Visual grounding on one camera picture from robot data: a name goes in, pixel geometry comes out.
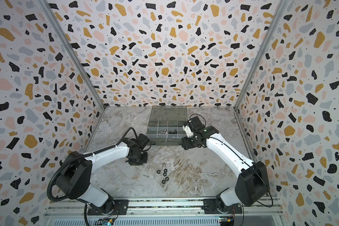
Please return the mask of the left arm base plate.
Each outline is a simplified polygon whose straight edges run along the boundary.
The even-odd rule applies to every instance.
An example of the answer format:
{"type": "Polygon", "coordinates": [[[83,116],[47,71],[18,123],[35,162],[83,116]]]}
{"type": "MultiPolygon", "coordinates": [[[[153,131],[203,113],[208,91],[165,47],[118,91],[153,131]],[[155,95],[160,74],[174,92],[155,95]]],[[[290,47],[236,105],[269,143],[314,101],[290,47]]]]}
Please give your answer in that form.
{"type": "Polygon", "coordinates": [[[114,199],[107,201],[102,207],[92,205],[88,210],[89,216],[117,216],[126,215],[129,206],[127,199],[114,199]]]}

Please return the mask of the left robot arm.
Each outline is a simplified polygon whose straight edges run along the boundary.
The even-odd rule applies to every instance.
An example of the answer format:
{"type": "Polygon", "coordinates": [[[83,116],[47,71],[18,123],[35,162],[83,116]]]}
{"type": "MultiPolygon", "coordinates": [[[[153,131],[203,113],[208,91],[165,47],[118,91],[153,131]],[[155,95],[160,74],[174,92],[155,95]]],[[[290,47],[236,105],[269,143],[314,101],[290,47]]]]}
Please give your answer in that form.
{"type": "Polygon", "coordinates": [[[149,138],[139,134],[136,138],[122,138],[119,143],[91,153],[72,152],[54,173],[47,189],[53,202],[65,199],[83,202],[103,215],[114,212],[113,197],[105,190],[91,184],[92,172],[126,158],[131,166],[147,163],[149,138]]]}

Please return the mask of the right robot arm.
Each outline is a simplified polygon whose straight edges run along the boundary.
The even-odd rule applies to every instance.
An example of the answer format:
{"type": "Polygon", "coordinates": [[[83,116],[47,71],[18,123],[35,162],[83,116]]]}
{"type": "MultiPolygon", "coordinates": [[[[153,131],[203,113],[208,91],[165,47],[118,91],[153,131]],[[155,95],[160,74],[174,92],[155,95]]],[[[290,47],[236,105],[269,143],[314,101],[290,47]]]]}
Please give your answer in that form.
{"type": "Polygon", "coordinates": [[[185,150],[192,148],[209,148],[217,154],[237,177],[235,187],[228,188],[216,196],[215,209],[227,213],[235,204],[252,206],[264,195],[270,195],[266,166],[254,162],[237,151],[227,142],[213,126],[206,127],[196,116],[183,123],[186,136],[181,145],[185,150]]]}

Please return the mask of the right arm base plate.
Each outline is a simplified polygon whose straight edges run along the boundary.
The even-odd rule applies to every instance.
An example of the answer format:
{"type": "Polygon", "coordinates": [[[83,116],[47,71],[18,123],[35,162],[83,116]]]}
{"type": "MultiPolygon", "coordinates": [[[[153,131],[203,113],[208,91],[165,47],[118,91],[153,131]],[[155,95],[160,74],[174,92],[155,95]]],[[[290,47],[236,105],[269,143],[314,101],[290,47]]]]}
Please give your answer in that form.
{"type": "Polygon", "coordinates": [[[242,214],[242,205],[240,203],[226,206],[221,199],[204,199],[202,210],[205,214],[242,214]]]}

